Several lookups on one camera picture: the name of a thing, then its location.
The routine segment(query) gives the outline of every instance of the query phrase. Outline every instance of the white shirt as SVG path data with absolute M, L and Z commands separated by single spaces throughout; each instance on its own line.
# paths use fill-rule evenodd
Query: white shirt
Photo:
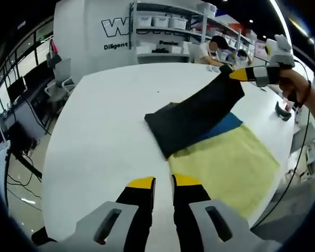
M 195 49 L 194 62 L 196 64 L 208 64 L 208 62 L 206 60 L 202 60 L 202 58 L 205 56 L 210 56 L 213 59 L 218 59 L 218 55 L 213 56 L 211 54 L 211 51 L 209 49 L 209 43 L 210 43 L 210 41 L 202 43 L 202 44 L 198 45 L 197 48 Z

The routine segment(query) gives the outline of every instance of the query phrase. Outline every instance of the man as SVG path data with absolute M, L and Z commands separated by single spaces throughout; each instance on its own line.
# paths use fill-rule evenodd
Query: man
M 207 64 L 216 67 L 221 67 L 223 63 L 219 62 L 218 53 L 220 50 L 229 48 L 225 38 L 221 36 L 213 36 L 208 42 L 200 44 L 196 51 L 194 62 L 196 64 Z
M 226 57 L 226 61 L 233 63 L 236 67 L 246 67 L 246 65 L 250 66 L 252 64 L 251 58 L 244 50 L 241 49 L 229 54 Z

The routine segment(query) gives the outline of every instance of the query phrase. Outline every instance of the ceiling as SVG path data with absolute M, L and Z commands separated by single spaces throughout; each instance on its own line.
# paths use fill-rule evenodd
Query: ceiling
M 0 47 L 4 44 L 5 51 L 10 51 L 32 28 L 54 14 L 58 1 L 0 0 Z M 226 2 L 207 0 L 207 2 L 213 3 L 246 27 L 254 30 L 260 39 L 263 35 L 271 38 L 274 34 L 284 33 L 281 22 L 269 0 L 228 0 Z M 286 17 L 296 16 L 296 14 L 303 17 L 315 38 L 315 0 L 281 0 L 279 6 Z M 26 24 L 17 30 L 17 26 L 23 21 L 26 21 Z M 286 23 L 289 26 L 293 45 L 314 60 L 314 49 L 307 38 L 287 18 Z

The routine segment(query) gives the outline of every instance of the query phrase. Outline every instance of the floor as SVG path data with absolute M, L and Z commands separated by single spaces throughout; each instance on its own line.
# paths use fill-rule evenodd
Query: floor
M 52 133 L 56 121 L 53 121 L 50 125 L 49 132 Z M 34 163 L 34 167 L 39 171 L 43 171 L 44 158 L 47 150 L 47 146 L 50 140 L 49 135 L 45 135 L 39 145 L 29 155 Z M 299 151 L 293 153 L 288 161 L 287 171 L 294 169 L 297 163 Z M 306 170 L 306 155 L 305 149 L 303 150 L 301 160 L 299 162 L 298 173 L 302 173 Z M 31 172 L 21 165 L 13 156 L 11 156 L 9 162 L 8 175 L 17 181 L 21 181 L 23 184 L 27 184 L 29 181 Z M 279 188 L 284 188 L 291 177 L 288 175 L 282 179 Z M 16 183 L 10 177 L 7 178 L 9 183 Z M 300 179 L 296 176 L 293 179 L 292 184 L 299 184 Z M 27 237 L 44 227 L 43 216 L 41 211 L 41 195 L 42 184 L 35 177 L 32 176 L 30 183 L 26 186 L 32 192 L 29 192 L 20 185 L 7 185 L 7 198 L 9 205 L 9 214 L 15 218 L 21 229 L 25 232 Z

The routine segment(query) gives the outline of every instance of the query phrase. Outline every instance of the hand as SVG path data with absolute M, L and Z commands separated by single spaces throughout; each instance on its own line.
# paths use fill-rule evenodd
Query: hand
M 309 83 L 307 80 L 291 69 L 281 70 L 280 77 L 279 84 L 282 95 L 287 98 L 295 90 L 298 102 L 302 102 L 308 92 Z

